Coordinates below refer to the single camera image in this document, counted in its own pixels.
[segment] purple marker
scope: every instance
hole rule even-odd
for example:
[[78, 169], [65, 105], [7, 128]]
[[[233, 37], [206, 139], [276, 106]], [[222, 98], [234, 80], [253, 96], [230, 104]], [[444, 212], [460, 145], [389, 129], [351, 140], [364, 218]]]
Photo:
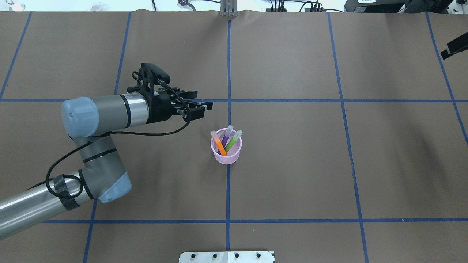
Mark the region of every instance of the purple marker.
[[227, 144], [227, 140], [229, 139], [229, 137], [231, 136], [231, 133], [233, 132], [233, 129], [234, 129], [234, 126], [232, 125], [228, 125], [227, 126], [227, 129], [226, 129], [226, 132], [224, 133], [224, 137], [223, 139], [221, 140], [221, 144], [223, 145], [223, 147], [226, 147], [226, 144]]

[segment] black box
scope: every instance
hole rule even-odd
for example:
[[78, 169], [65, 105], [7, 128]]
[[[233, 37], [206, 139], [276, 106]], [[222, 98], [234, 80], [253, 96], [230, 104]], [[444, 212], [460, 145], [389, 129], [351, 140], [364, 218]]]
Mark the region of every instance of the black box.
[[347, 0], [344, 4], [346, 12], [350, 13], [398, 13], [405, 0]]

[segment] white metal plate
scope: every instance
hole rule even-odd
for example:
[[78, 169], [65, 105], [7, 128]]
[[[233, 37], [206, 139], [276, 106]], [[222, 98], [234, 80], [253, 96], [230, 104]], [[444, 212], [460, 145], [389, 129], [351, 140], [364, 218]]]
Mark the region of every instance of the white metal plate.
[[273, 251], [184, 252], [179, 263], [274, 263]]

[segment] white label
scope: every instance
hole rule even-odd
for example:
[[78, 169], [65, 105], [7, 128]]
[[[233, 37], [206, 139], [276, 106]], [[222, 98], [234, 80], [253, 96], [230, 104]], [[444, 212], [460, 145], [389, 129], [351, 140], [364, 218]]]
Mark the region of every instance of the white label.
[[367, 7], [357, 7], [354, 9], [355, 13], [363, 13]]

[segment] green marker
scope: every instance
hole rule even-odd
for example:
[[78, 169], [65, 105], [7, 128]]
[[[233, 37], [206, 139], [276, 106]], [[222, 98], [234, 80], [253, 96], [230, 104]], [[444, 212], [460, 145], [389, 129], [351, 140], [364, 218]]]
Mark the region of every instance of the green marker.
[[226, 149], [226, 153], [229, 152], [229, 150], [231, 150], [231, 148], [234, 146], [234, 143], [237, 141], [237, 139], [239, 139], [242, 135], [242, 131], [241, 130], [238, 130], [236, 132], [236, 134], [234, 134], [233, 138], [231, 139], [231, 141], [226, 145], [225, 149]]

